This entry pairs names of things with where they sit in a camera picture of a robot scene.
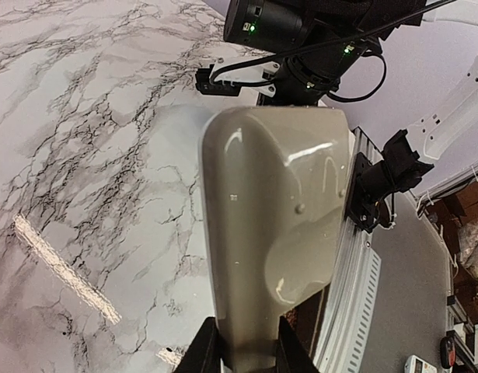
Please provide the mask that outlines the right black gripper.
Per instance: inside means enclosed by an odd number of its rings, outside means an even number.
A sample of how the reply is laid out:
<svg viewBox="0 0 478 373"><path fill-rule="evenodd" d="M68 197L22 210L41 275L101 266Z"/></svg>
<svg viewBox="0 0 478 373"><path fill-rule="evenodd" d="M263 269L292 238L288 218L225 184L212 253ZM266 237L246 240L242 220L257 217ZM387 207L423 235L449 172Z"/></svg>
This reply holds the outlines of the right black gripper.
<svg viewBox="0 0 478 373"><path fill-rule="evenodd" d="M301 92L288 95L286 92L276 92L273 96L260 93L257 97L256 106L295 106L295 107L326 107L334 109L334 106L326 105L321 92Z"/></svg>

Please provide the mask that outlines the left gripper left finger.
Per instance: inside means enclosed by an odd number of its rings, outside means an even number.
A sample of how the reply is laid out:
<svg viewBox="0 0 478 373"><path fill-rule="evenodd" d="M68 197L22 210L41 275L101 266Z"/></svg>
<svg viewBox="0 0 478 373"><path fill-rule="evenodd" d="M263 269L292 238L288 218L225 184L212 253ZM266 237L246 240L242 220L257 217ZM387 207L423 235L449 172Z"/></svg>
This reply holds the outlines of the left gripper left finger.
<svg viewBox="0 0 478 373"><path fill-rule="evenodd" d="M220 373L225 343L215 317L207 317L193 338L175 373Z"/></svg>

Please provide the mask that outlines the grey remote control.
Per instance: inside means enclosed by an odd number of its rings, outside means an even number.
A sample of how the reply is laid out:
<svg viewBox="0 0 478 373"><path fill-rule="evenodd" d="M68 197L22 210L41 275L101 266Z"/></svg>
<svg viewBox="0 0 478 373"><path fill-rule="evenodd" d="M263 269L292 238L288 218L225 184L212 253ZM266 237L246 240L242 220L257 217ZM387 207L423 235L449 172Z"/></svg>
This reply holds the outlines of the grey remote control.
<svg viewBox="0 0 478 373"><path fill-rule="evenodd" d="M236 107L207 123L201 190L230 370L271 369L280 317L331 282L353 142L327 107Z"/></svg>

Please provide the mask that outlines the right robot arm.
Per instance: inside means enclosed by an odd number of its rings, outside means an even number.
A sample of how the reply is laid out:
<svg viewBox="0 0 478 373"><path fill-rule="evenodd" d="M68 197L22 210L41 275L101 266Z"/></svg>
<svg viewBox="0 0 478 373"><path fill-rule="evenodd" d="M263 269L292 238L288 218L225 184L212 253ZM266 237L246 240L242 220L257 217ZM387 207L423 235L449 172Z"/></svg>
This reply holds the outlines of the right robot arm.
<svg viewBox="0 0 478 373"><path fill-rule="evenodd" d="M336 92L359 58L381 58L381 42L402 25L435 21L478 26L478 1L232 1L225 42L269 56L222 65L209 81L272 89L281 106L345 103Z"/></svg>

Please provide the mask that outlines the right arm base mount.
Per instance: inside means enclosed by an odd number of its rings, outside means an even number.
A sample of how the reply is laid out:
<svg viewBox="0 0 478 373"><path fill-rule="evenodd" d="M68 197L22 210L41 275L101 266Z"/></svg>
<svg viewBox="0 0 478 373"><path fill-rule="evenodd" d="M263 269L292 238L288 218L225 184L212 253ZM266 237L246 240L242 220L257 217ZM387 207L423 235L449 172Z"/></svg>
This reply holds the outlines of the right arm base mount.
<svg viewBox="0 0 478 373"><path fill-rule="evenodd" d="M385 143L377 163L362 151L355 155L344 216L362 231L371 233L379 225L391 228L395 204L388 207L386 198L413 189L434 168L420 160L407 134L406 130L397 131Z"/></svg>

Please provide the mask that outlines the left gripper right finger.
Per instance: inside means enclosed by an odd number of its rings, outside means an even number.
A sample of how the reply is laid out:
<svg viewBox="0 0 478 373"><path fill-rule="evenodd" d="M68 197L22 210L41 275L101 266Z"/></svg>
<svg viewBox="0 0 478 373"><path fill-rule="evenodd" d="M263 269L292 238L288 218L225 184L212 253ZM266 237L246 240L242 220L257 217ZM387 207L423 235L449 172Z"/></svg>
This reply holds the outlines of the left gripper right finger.
<svg viewBox="0 0 478 373"><path fill-rule="evenodd" d="M279 320L275 371L277 373L319 373L284 316Z"/></svg>

